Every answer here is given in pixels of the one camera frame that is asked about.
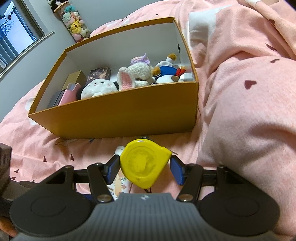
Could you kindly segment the crochet white bunny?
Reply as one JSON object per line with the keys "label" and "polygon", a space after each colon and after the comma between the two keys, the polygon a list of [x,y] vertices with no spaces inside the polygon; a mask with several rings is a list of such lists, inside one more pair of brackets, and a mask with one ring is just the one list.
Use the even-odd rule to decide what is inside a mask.
{"label": "crochet white bunny", "polygon": [[121,67],[117,74],[119,90],[129,90],[153,84],[153,67],[146,54],[131,59],[130,66]]}

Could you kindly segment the blue orange tag duck plush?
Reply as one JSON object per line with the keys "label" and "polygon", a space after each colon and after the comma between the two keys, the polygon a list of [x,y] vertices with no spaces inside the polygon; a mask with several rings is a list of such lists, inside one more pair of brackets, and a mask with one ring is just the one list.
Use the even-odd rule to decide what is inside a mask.
{"label": "blue orange tag duck plush", "polygon": [[184,66],[175,64],[176,59],[177,55],[171,53],[154,67],[152,76],[155,79],[155,84],[184,82],[181,76],[186,70]]}

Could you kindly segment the white black-eared plush dog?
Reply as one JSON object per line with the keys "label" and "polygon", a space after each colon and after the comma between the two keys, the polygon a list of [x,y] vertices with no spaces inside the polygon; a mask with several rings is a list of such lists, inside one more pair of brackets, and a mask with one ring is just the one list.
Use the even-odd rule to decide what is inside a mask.
{"label": "white black-eared plush dog", "polygon": [[76,94],[77,100],[96,97],[104,94],[117,92],[114,82],[106,79],[95,79],[82,87]]}

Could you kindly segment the plush toy storage tube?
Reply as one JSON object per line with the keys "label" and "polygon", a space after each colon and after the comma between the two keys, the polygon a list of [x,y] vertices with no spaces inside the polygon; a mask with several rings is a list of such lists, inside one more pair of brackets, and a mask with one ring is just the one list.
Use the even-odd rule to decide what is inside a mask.
{"label": "plush toy storage tube", "polygon": [[79,11],[69,1],[62,1],[54,10],[76,43],[90,37],[90,30],[81,18]]}

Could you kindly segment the yellow tape measure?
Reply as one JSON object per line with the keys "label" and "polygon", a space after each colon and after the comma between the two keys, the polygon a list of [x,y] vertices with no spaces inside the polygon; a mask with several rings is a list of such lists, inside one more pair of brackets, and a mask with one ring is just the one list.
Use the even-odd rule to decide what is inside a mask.
{"label": "yellow tape measure", "polygon": [[172,151],[155,142],[139,138],[129,142],[120,154],[120,168],[125,177],[141,189],[156,182],[172,156]]}

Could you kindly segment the white bottle blue label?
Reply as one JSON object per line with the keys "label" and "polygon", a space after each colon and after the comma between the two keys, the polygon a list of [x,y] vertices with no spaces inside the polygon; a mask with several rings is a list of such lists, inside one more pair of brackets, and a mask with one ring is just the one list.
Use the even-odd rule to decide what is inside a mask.
{"label": "white bottle blue label", "polygon": [[[113,154],[121,156],[123,150],[125,149],[124,146],[118,146]],[[114,200],[119,197],[121,193],[129,193],[132,187],[132,183],[125,177],[122,173],[121,169],[119,169],[116,178],[114,179],[111,185],[107,185],[109,192],[111,193]]]}

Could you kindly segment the panda plush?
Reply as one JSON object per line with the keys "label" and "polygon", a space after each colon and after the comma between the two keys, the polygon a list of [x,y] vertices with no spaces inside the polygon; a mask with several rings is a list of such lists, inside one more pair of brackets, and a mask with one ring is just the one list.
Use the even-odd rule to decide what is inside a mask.
{"label": "panda plush", "polygon": [[61,4],[63,4],[66,1],[67,0],[47,0],[47,3],[51,7],[52,12],[54,12],[56,8],[58,8]]}

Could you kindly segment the photo card box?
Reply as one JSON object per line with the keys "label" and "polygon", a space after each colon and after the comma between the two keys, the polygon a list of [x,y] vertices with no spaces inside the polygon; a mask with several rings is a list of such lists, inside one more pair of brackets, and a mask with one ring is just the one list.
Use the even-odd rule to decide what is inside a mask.
{"label": "photo card box", "polygon": [[111,77],[111,69],[108,66],[93,69],[90,71],[90,74],[87,77],[85,86],[95,79],[109,80],[110,77]]}

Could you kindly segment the orange cardboard box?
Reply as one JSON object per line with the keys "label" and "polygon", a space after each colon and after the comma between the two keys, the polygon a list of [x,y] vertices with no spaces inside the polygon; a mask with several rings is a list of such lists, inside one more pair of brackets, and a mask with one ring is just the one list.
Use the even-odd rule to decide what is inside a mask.
{"label": "orange cardboard box", "polygon": [[[133,57],[147,54],[152,64],[177,55],[183,82],[139,87],[50,108],[69,74],[108,66],[111,81]],[[95,35],[64,50],[38,91],[29,118],[66,139],[114,138],[189,132],[197,118],[198,76],[173,17],[129,24]]]}

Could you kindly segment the pink duvet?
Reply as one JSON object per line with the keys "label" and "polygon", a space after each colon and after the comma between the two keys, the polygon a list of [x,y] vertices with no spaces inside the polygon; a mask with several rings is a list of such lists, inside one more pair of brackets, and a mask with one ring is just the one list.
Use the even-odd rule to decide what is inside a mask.
{"label": "pink duvet", "polygon": [[[91,36],[167,16],[176,18],[191,51],[198,115],[192,132],[151,139],[184,163],[222,164],[261,188],[280,206],[279,240],[295,238],[295,10],[286,1],[158,1]],[[1,122],[12,180],[38,183],[65,165],[107,162],[137,138],[56,137],[27,116],[42,84]]]}

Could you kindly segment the gold olive box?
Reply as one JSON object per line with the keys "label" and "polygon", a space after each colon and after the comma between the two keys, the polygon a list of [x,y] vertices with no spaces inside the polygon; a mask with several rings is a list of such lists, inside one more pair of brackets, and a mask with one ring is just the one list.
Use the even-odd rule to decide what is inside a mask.
{"label": "gold olive box", "polygon": [[66,78],[62,90],[74,90],[76,85],[81,88],[86,84],[86,80],[87,77],[82,71],[71,73]]}

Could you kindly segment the window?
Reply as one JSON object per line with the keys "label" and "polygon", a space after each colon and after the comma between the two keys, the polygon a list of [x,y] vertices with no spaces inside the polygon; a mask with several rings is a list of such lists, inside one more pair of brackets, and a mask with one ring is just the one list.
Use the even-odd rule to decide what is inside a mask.
{"label": "window", "polygon": [[25,1],[1,1],[1,79],[54,34],[42,30]]}

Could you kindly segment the dark grey box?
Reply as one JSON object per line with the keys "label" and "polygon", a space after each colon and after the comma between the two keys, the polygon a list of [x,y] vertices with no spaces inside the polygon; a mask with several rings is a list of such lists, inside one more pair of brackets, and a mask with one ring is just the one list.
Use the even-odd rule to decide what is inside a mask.
{"label": "dark grey box", "polygon": [[61,101],[61,98],[63,97],[63,94],[64,94],[65,90],[60,90],[60,91],[57,91],[51,98],[47,108],[53,108],[55,106],[58,106],[58,104],[60,103]]}

